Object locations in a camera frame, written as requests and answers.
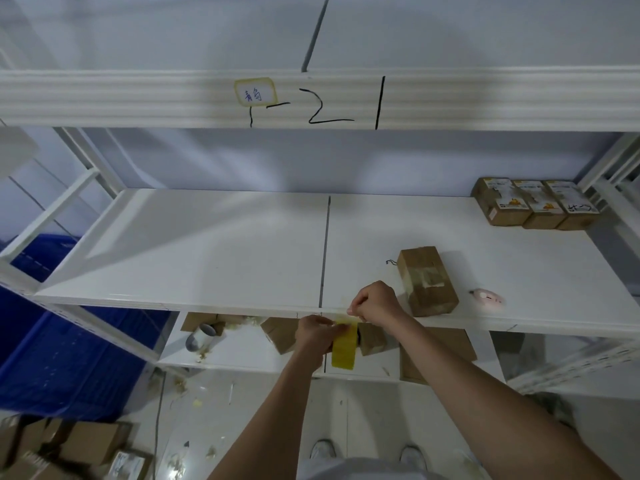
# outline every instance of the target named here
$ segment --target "floor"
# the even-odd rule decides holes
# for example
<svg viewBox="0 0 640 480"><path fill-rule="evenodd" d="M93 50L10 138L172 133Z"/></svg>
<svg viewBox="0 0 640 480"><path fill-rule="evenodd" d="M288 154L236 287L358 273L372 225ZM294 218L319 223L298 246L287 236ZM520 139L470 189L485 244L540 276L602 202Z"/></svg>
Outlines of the floor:
<svg viewBox="0 0 640 480"><path fill-rule="evenodd" d="M162 377L145 372L122 420L132 444L154 450ZM274 374L203 371L186 382L167 376L158 421L157 480L204 480L274 385ZM300 457L331 438L342 456L394 461L405 444L425 452L429 469L452 480L488 478L430 387L338 379L313 380Z"/></svg>

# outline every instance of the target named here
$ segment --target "stack of boxes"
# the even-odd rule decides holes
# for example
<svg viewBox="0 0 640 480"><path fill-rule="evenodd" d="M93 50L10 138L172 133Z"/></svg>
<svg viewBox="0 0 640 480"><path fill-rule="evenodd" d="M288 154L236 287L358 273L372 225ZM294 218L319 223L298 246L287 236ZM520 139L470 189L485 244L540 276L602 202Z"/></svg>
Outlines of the stack of boxes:
<svg viewBox="0 0 640 480"><path fill-rule="evenodd" d="M600 213L573 182L479 178L471 193L493 226L585 230Z"/></svg>

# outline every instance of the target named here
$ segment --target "hand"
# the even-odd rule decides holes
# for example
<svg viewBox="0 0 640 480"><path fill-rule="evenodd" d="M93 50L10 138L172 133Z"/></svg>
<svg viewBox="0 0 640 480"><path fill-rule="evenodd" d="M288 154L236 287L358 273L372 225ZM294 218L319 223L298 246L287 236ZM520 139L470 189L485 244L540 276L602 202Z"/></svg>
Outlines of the hand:
<svg viewBox="0 0 640 480"><path fill-rule="evenodd" d="M391 335L393 325L398 320L409 317L400 306L396 292L382 281L361 289L347 309L347 314L381 326Z"/></svg>
<svg viewBox="0 0 640 480"><path fill-rule="evenodd" d="M333 339L347 329L348 325L336 325L326 317L302 317L296 330L296 352L310 357L315 364L315 371L322 365L322 356L331 350Z"/></svg>

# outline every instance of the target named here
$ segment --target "blue bin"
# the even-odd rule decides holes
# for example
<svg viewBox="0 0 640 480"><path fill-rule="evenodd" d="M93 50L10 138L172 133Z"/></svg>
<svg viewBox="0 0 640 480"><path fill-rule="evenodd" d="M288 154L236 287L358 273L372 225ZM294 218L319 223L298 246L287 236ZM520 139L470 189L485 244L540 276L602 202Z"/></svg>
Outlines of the blue bin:
<svg viewBox="0 0 640 480"><path fill-rule="evenodd" d="M44 281L75 245L41 235L12 264ZM147 347L169 312L86 307ZM0 408L46 417L114 420L145 362L30 301L0 289Z"/></svg>

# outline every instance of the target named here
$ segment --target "paper label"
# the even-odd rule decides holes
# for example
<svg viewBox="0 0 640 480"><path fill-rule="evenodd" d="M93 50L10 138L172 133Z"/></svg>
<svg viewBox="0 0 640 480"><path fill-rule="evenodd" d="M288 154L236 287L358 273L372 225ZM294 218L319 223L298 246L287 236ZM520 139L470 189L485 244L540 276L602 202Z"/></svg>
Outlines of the paper label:
<svg viewBox="0 0 640 480"><path fill-rule="evenodd" d="M573 182L547 180L547 185L569 214L599 214L596 206L589 202Z"/></svg>
<svg viewBox="0 0 640 480"><path fill-rule="evenodd" d="M534 212L563 213L560 204L547 194L547 189L539 180L514 180L513 183L531 197L527 203Z"/></svg>
<svg viewBox="0 0 640 480"><path fill-rule="evenodd" d="M529 209L508 178L485 178L484 183L490 189L500 193L500 197L497 197L495 202L501 209Z"/></svg>
<svg viewBox="0 0 640 480"><path fill-rule="evenodd" d="M278 103L276 86L270 77L238 79L234 82L238 103L245 107L269 106Z"/></svg>
<svg viewBox="0 0 640 480"><path fill-rule="evenodd" d="M144 466L144 458L119 451L111 464L108 478L114 480L138 480Z"/></svg>

